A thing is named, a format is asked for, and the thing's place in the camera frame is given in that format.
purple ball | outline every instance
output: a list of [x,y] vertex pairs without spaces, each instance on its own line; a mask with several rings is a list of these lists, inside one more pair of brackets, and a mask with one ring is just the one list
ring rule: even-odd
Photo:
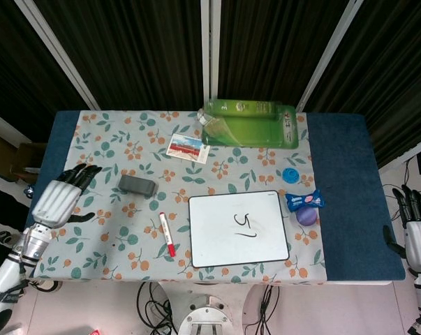
[[297,210],[296,217],[301,225],[313,225],[317,220],[317,212],[312,207],[302,207]]

black curtain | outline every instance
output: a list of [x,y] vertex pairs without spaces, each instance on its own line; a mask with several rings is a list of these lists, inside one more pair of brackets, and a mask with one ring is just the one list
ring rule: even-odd
[[366,0],[305,112],[366,117],[379,166],[421,141],[421,1]]
[[297,105],[347,0],[225,0],[219,98]]
[[0,117],[45,142],[57,110],[85,108],[15,2],[0,1]]
[[102,109],[202,107],[198,0],[36,0]]

white robotic hand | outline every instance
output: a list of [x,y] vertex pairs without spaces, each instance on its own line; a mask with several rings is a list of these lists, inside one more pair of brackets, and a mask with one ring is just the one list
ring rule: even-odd
[[101,167],[86,164],[64,171],[57,180],[49,183],[32,215],[35,224],[27,228],[0,267],[0,331],[10,320],[13,304],[27,286],[27,276],[34,270],[44,253],[54,228],[66,222],[84,222],[94,216],[71,215],[81,193],[88,187]]
[[421,326],[421,195],[417,191],[412,191],[407,186],[401,187],[404,195],[393,188],[393,194],[399,204],[399,213],[404,228],[404,242],[406,247],[398,245],[393,241],[389,227],[385,226],[384,238],[387,245],[402,258],[407,259],[410,267],[409,271],[416,276],[415,289],[418,300],[418,310],[420,317],[408,330],[409,334],[419,334]]

red marker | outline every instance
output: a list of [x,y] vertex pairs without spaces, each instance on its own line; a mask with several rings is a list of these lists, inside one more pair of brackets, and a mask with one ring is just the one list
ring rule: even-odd
[[173,244],[173,240],[171,238],[170,228],[168,227],[167,216],[165,216],[165,213],[162,211],[159,214],[159,218],[161,219],[163,234],[165,235],[165,240],[167,241],[167,246],[168,246],[168,251],[170,252],[170,256],[175,257],[176,256],[175,245]]

white pole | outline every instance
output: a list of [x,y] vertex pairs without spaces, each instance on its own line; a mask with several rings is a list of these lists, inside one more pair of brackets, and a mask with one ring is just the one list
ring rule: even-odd
[[379,169],[379,174],[386,173],[389,170],[397,169],[401,164],[403,164],[408,159],[414,157],[421,152],[421,142],[414,146],[412,149],[406,151],[404,154],[400,155],[400,157],[395,158],[390,163],[384,165],[381,169]]
[[219,76],[219,38],[221,34],[221,0],[212,0],[212,25],[210,29],[211,46],[211,97],[218,98],[218,76]]
[[319,83],[320,78],[322,77],[323,72],[328,66],[333,54],[336,52],[337,47],[339,46],[342,38],[344,37],[346,31],[348,30],[351,22],[356,16],[357,11],[359,10],[362,2],[364,0],[350,0],[345,7],[344,13],[341,16],[341,19],[337,23],[336,29],[331,35],[331,39],[328,41],[327,47],[325,48],[322,56],[319,59],[319,62],[316,66],[316,69],[311,76],[311,79],[306,86],[306,89],[300,98],[299,103],[297,104],[296,112],[303,112],[306,103],[310,95],[313,93],[317,84]]
[[0,117],[0,137],[13,145],[19,147],[20,143],[30,143],[26,136],[21,134],[17,129],[13,128],[7,121]]
[[201,0],[201,47],[203,101],[210,98],[210,2]]
[[38,36],[40,36],[47,49],[55,58],[55,61],[57,61],[64,74],[71,81],[72,85],[88,105],[89,109],[99,110],[100,107],[98,106],[96,99],[81,78],[68,54],[61,46],[61,43],[58,41],[58,38],[55,36],[53,30],[43,17],[43,14],[36,6],[34,0],[15,0],[15,3],[21,10],[22,14],[24,14],[27,18],[30,25],[35,29]]

